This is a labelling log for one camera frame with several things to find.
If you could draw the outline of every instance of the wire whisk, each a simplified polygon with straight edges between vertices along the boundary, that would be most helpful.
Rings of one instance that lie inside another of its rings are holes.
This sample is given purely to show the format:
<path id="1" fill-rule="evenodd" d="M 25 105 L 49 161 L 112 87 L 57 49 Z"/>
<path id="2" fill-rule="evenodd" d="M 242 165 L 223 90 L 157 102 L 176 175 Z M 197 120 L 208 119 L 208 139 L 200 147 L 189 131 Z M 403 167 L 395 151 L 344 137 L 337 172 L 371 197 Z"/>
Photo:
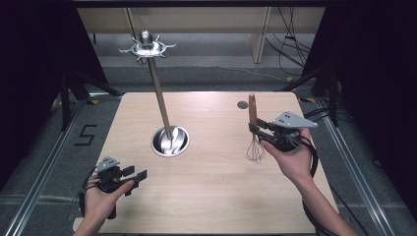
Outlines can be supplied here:
<path id="1" fill-rule="evenodd" d="M 255 95 L 253 93 L 249 94 L 249 122 L 253 125 L 257 125 L 257 102 L 255 101 Z M 248 147 L 248 151 L 246 152 L 246 157 L 256 162 L 257 164 L 261 164 L 262 158 L 265 155 L 264 147 L 258 141 L 258 138 L 255 134 L 252 134 L 252 141 Z"/>

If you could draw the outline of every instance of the wooden table top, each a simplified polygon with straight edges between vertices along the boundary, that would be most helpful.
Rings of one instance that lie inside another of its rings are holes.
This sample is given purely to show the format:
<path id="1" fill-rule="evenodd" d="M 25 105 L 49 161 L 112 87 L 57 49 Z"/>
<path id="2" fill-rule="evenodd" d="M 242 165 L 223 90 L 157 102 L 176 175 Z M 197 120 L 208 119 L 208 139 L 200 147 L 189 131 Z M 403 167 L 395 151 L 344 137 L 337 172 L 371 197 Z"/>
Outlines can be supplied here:
<path id="1" fill-rule="evenodd" d="M 153 92 L 126 93 L 97 162 L 110 156 L 121 168 L 148 171 L 129 197 L 117 203 L 117 217 L 101 233 L 291 234 L 314 233 L 295 186 L 266 153 L 261 164 L 246 157 L 252 141 L 249 92 L 165 92 L 170 125 L 190 134 L 180 155 L 161 157 L 150 141 L 163 127 Z M 255 92 L 258 117 L 271 121 L 285 110 L 302 115 L 292 92 Z M 322 166 L 315 182 L 334 199 Z M 81 223 L 77 218 L 74 229 Z"/>

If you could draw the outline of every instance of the table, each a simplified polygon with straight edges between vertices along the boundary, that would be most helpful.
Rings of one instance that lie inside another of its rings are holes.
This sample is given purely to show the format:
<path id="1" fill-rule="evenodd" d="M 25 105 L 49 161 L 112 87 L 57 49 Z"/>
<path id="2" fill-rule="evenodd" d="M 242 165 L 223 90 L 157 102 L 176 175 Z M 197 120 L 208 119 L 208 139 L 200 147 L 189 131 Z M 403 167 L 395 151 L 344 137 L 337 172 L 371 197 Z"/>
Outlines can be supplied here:
<path id="1" fill-rule="evenodd" d="M 126 93 L 97 162 L 110 156 L 122 168 L 148 171 L 129 197 L 117 203 L 117 217 L 102 233 L 276 234 L 314 233 L 295 186 L 268 153 L 261 164 L 246 158 L 252 140 L 249 92 L 166 92 L 171 125 L 185 128 L 190 145 L 180 155 L 161 157 L 150 146 L 163 127 L 153 92 Z M 302 115 L 292 92 L 255 92 L 258 117 L 266 121 L 289 110 Z M 322 167 L 315 181 L 334 199 Z M 74 229 L 81 223 L 77 218 Z"/>

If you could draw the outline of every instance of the metal stand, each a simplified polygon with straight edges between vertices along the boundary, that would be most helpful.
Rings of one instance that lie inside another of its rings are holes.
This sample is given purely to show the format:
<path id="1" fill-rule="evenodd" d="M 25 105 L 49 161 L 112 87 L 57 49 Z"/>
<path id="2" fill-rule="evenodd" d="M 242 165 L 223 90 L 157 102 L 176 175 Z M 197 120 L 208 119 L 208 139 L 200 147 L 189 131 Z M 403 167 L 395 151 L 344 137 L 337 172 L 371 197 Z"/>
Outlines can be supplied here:
<path id="1" fill-rule="evenodd" d="M 166 48 L 175 45 L 165 45 L 156 40 L 153 40 L 152 35 L 148 31 L 143 31 L 139 36 L 139 41 L 132 38 L 134 44 L 129 50 L 120 50 L 120 52 L 131 52 L 138 56 L 137 61 L 140 62 L 142 58 L 147 58 L 150 75 L 152 77 L 153 86 L 155 88 L 156 98 L 159 105 L 160 114 L 162 116 L 164 128 L 159 129 L 151 139 L 151 147 L 158 155 L 172 157 L 181 154 L 190 143 L 189 134 L 187 131 L 178 126 L 170 126 L 168 114 L 166 112 L 165 102 L 163 100 L 162 89 L 159 83 L 159 76 L 156 70 L 156 63 L 154 57 L 163 57 Z"/>

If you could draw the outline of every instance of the whisk handle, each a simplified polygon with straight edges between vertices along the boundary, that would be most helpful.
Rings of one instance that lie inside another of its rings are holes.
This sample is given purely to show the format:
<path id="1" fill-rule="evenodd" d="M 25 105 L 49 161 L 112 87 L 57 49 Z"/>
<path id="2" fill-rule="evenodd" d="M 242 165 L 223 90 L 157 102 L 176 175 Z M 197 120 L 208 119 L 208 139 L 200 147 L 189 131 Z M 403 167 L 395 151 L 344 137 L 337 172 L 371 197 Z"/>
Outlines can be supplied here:
<path id="1" fill-rule="evenodd" d="M 249 122 L 253 125 L 257 125 L 257 102 L 255 100 L 255 94 L 249 94 Z"/>

